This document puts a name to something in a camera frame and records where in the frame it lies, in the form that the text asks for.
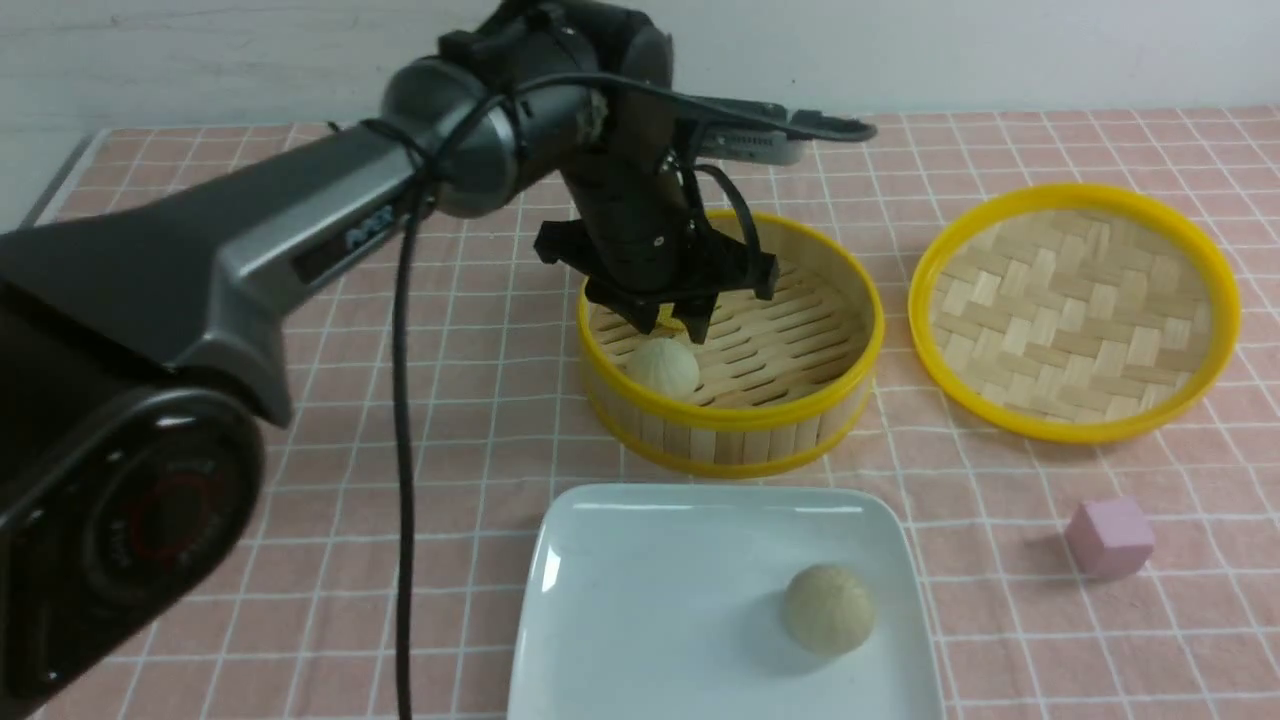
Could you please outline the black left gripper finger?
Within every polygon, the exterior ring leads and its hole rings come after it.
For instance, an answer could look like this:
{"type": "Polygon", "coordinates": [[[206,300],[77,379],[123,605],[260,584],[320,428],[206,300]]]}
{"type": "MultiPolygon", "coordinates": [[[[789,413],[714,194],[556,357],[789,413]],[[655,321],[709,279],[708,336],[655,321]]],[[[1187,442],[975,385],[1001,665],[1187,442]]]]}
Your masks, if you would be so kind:
{"type": "Polygon", "coordinates": [[[660,304],[637,299],[617,299],[612,302],[612,311],[640,334],[650,334],[658,327],[660,304]]]}

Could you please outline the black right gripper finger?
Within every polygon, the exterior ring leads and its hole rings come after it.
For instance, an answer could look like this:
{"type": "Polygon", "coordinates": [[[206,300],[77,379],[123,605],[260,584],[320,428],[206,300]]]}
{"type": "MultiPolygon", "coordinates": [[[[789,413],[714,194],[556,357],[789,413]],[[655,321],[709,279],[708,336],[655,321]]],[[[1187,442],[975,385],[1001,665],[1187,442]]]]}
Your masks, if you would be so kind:
{"type": "Polygon", "coordinates": [[[692,345],[707,342],[716,304],[716,295],[698,295],[680,300],[680,323],[692,345]]]}

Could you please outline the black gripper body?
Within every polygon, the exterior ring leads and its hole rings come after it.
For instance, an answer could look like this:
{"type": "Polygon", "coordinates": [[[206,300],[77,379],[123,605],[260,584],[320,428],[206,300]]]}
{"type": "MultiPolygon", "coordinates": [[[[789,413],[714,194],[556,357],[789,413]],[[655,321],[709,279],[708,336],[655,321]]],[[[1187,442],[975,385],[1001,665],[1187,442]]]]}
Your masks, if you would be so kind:
{"type": "Polygon", "coordinates": [[[769,300],[780,278],[773,254],[739,187],[718,167],[675,161],[645,170],[614,154],[594,154],[562,170],[579,217],[547,222],[534,249],[564,264],[596,291],[598,304],[650,307],[749,290],[769,300]],[[710,223],[696,176],[730,201],[739,234],[710,223]]]}

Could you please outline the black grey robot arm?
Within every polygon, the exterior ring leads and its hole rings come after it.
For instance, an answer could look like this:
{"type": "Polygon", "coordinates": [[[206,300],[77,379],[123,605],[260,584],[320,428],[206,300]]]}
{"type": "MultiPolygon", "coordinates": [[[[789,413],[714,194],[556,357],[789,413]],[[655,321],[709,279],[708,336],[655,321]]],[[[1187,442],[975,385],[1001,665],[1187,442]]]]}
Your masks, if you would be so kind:
{"type": "Polygon", "coordinates": [[[419,227],[475,219],[558,173],[577,208],[539,259],[649,333],[703,342],[722,293],[780,270],[740,196],[701,209],[700,127],[643,13],[504,1],[398,70],[376,117],[137,208],[3,236],[3,716],[26,719],[232,553],[288,427],[285,319],[401,236],[392,363],[413,486],[408,290],[419,227]]]}

